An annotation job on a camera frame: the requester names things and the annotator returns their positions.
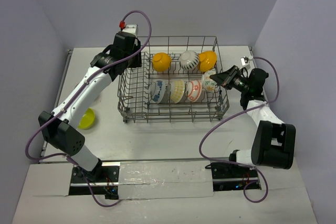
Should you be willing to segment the small orange plastic bowl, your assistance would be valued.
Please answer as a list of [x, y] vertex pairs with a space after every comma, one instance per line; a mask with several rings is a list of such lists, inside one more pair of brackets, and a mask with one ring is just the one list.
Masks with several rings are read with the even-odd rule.
[[172, 59], [168, 54], [164, 52], [156, 53], [152, 59], [153, 69], [157, 72], [164, 72], [169, 69], [171, 62]]

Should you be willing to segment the white green leaf bowl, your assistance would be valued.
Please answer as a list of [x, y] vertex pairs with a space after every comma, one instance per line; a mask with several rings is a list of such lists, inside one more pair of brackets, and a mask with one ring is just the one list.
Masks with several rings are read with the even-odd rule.
[[211, 92], [211, 93], [215, 92], [217, 83], [210, 78], [210, 76], [214, 74], [216, 74], [216, 69], [211, 69], [209, 71], [206, 71], [202, 75], [202, 88], [207, 92]]

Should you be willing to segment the blue floral ceramic bowl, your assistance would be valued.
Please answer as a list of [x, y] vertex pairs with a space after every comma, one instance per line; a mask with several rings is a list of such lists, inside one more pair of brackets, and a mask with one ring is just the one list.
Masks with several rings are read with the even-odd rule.
[[151, 82], [149, 86], [151, 100], [160, 103], [166, 92], [166, 82], [164, 80], [156, 80]]

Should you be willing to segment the large orange plastic bowl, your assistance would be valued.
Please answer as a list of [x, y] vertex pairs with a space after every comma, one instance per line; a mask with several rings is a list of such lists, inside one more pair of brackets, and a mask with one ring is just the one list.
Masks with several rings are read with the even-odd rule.
[[198, 55], [199, 64], [198, 69], [200, 72], [207, 72], [213, 69], [216, 65], [217, 54], [214, 51], [205, 51]]

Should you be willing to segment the white striped ceramic bowl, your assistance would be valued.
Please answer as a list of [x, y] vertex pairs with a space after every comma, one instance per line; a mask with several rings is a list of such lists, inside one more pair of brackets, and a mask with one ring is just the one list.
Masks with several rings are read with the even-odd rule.
[[185, 71], [194, 70], [199, 63], [198, 54], [191, 50], [185, 51], [180, 55], [179, 63], [181, 68]]

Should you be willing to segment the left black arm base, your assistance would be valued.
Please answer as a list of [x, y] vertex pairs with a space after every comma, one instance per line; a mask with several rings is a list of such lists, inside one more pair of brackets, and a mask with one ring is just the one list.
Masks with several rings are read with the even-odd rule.
[[120, 165], [107, 165], [102, 163], [101, 166], [93, 171], [93, 174], [83, 170], [81, 167], [72, 169], [69, 195], [82, 196], [94, 195], [104, 196], [107, 200], [119, 200]]

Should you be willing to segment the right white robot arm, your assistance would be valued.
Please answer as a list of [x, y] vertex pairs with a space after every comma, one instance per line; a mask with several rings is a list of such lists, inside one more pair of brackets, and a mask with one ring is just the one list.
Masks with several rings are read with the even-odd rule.
[[240, 177], [249, 166], [267, 166], [278, 169], [290, 169], [295, 150], [296, 128], [286, 124], [268, 106], [263, 95], [263, 86], [269, 74], [254, 68], [248, 77], [244, 77], [237, 66], [210, 78], [219, 86], [241, 93], [240, 105], [257, 126], [251, 149], [234, 150], [228, 164], [229, 174]]

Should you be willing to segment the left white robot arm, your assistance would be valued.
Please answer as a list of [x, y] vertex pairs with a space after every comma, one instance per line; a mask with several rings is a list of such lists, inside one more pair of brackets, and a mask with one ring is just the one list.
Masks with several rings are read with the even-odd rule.
[[52, 112], [38, 117], [45, 141], [70, 157], [87, 180], [102, 176], [102, 161], [85, 145], [85, 137], [77, 127], [85, 112], [98, 95], [127, 68], [141, 66], [141, 42], [137, 31], [126, 29], [116, 33], [113, 44], [97, 54], [83, 79], [70, 95]]

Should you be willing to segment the pale yellow flower bowl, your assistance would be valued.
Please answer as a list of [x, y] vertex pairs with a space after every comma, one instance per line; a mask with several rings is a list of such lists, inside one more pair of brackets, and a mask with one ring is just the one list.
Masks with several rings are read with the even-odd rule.
[[185, 92], [185, 82], [180, 80], [174, 80], [166, 86], [168, 94], [167, 103], [179, 103]]

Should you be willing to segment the red patterned white bowl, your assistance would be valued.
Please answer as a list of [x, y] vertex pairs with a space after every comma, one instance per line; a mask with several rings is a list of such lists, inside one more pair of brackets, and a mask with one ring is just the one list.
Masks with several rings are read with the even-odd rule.
[[196, 102], [202, 93], [202, 83], [200, 80], [192, 80], [186, 83], [185, 94], [187, 100]]

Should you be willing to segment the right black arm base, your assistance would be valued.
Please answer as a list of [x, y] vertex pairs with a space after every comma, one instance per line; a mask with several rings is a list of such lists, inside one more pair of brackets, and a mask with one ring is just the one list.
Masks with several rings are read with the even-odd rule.
[[205, 166], [211, 171], [213, 191], [232, 191], [247, 189], [261, 189], [258, 173], [247, 167], [211, 161]]

